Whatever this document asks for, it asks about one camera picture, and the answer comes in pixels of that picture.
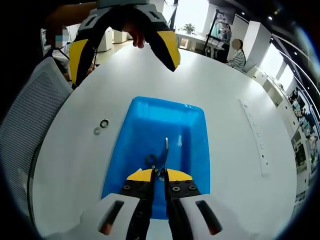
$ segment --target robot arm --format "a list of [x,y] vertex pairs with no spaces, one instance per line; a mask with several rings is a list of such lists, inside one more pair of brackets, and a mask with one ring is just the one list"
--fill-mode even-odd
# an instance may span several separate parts
[[[130,175],[120,194],[111,193],[86,210],[80,224],[47,240],[145,240],[152,215],[155,169]],[[222,227],[209,194],[201,194],[192,177],[166,169],[166,211],[173,240],[212,240]]]
[[76,86],[86,78],[95,49],[107,28],[121,31],[127,19],[134,21],[154,54],[168,69],[174,71],[178,67],[180,54],[176,34],[149,0],[100,0],[97,5],[98,8],[82,22],[70,47],[71,79]]

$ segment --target black rubber ring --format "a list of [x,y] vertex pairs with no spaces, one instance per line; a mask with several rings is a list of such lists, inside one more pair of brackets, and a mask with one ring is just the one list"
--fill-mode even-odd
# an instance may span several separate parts
[[100,122],[100,127],[101,128],[106,128],[108,127],[109,125],[109,120],[108,119],[103,119],[101,122]]

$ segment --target potted plant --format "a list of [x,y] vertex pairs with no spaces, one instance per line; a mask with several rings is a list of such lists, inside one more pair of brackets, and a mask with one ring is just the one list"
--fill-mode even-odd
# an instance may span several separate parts
[[187,34],[195,34],[194,31],[196,30],[195,26],[193,26],[191,23],[185,24],[182,28],[179,30],[186,31]]

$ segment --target woman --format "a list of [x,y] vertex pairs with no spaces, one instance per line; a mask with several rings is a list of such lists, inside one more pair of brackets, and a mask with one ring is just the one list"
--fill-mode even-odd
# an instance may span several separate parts
[[[55,64],[59,68],[64,78],[71,82],[70,67],[69,67],[69,40],[68,29],[62,26],[60,29],[47,29],[45,32],[46,43],[51,45],[51,49],[45,54],[45,58],[52,57]],[[93,63],[88,69],[86,75],[89,75],[94,70]]]
[[231,45],[234,49],[234,57],[227,63],[227,65],[237,70],[242,70],[246,64],[245,53],[242,49],[244,42],[240,39],[234,39]]
[[219,50],[216,54],[216,60],[221,63],[227,63],[227,57],[230,49],[230,40],[232,32],[228,23],[223,23],[223,28],[220,29],[218,38],[223,42],[221,46],[223,50]]

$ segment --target striped shirt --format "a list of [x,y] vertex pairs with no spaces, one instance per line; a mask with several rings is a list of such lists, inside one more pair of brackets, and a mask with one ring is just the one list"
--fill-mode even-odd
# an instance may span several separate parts
[[232,33],[229,29],[221,29],[219,38],[224,42],[225,44],[230,44]]
[[228,65],[236,68],[243,69],[246,64],[246,57],[242,49],[234,51],[234,57],[228,62]]

